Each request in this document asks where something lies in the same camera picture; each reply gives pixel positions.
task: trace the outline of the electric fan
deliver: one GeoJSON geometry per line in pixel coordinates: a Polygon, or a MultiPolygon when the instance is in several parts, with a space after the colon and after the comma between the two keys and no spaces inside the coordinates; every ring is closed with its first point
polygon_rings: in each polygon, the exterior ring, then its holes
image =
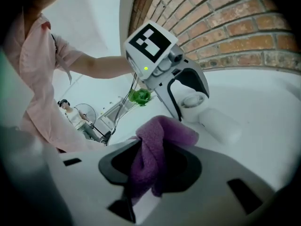
{"type": "Polygon", "coordinates": [[[81,111],[88,119],[92,122],[92,125],[94,125],[96,121],[96,112],[92,108],[92,106],[88,104],[78,104],[75,106],[79,111],[81,111]]]}

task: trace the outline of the purple cloth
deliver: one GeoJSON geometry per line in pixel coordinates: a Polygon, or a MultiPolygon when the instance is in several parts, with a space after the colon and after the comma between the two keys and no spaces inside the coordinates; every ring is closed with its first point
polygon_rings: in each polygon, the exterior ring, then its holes
{"type": "Polygon", "coordinates": [[[197,132],[163,115],[150,119],[136,131],[136,135],[142,140],[142,145],[134,158],[129,177],[133,205],[150,188],[155,196],[162,194],[166,175],[163,140],[181,146],[195,145],[198,141],[197,132]]]}

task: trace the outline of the woman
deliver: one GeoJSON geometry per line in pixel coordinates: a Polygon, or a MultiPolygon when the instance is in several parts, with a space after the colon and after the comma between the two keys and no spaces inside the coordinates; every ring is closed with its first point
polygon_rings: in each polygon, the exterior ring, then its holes
{"type": "Polygon", "coordinates": [[[41,12],[54,1],[24,3],[4,41],[3,50],[8,60],[34,92],[20,130],[66,152],[99,149],[102,144],[86,140],[59,111],[52,86],[54,70],[65,70],[69,76],[70,70],[108,79],[131,73],[132,68],[122,56],[93,58],[77,51],[61,37],[52,35],[51,24],[41,12]]]}
{"type": "Polygon", "coordinates": [[[76,107],[71,108],[70,103],[63,99],[57,104],[66,110],[66,117],[70,121],[70,123],[75,127],[76,130],[82,132],[86,139],[90,140],[92,138],[94,141],[100,142],[100,138],[95,134],[93,129],[85,122],[88,121],[90,124],[90,120],[86,117],[81,111],[79,111],[76,107]]]}

